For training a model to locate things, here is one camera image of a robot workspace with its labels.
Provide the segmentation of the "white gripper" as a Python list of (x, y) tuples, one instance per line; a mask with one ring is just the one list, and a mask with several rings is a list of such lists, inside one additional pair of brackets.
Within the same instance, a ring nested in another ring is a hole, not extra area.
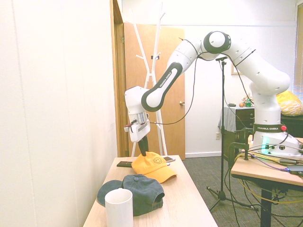
[(149, 150), (147, 134), (150, 130), (149, 120), (144, 123), (138, 123), (137, 120), (133, 120), (129, 128), (131, 142), (138, 142), (142, 156)]

